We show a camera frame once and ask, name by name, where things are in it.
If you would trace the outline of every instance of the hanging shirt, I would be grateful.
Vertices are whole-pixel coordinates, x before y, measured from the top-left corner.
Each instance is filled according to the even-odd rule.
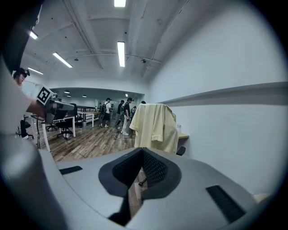
[[[136,131],[135,147],[150,147],[176,154],[176,116],[164,104],[140,104],[130,128]]]

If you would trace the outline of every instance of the black backpack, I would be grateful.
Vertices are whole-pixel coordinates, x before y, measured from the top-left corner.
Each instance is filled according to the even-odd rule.
[[[107,105],[108,102],[106,103],[103,103],[103,105],[101,106],[101,110],[100,110],[100,113],[105,113],[107,111],[107,108],[106,108],[106,105]]]

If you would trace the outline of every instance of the white ceiling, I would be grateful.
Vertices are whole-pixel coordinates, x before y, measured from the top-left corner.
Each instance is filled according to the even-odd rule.
[[[81,73],[90,70],[96,77],[150,78],[184,35],[221,1],[216,0],[127,0],[126,7],[115,8],[113,0],[46,0],[38,39],[29,38],[22,63],[49,76],[51,69]],[[119,66],[117,41],[126,43],[126,67]],[[71,65],[66,68],[52,53],[58,52]],[[157,62],[141,62],[140,56]]]

